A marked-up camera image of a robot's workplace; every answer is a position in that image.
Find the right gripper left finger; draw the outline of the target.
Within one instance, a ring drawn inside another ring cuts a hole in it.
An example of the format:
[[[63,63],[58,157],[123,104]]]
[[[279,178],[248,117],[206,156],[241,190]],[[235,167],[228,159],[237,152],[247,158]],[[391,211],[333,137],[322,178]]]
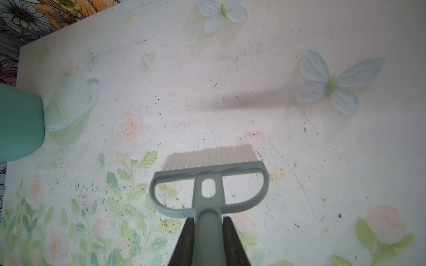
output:
[[[195,243],[194,218],[187,218],[168,266],[192,266]]]

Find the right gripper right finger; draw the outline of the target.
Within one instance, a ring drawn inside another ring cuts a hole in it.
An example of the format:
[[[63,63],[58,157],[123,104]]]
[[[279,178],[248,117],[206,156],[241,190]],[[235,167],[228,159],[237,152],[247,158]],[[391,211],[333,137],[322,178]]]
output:
[[[231,217],[223,218],[223,238],[227,266],[251,266]]]

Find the grey-green hand brush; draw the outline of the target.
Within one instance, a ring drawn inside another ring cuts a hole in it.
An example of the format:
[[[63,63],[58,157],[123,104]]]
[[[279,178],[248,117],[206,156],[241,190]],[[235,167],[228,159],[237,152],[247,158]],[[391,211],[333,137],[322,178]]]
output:
[[[226,203],[223,178],[260,174],[263,184],[252,198],[239,203]],[[156,188],[164,183],[193,180],[193,197],[188,209],[173,209],[156,198]],[[250,144],[170,154],[149,186],[155,209],[171,218],[193,217],[195,243],[192,266],[226,266],[223,218],[231,213],[247,211],[267,195],[269,175],[265,164],[258,160]]]

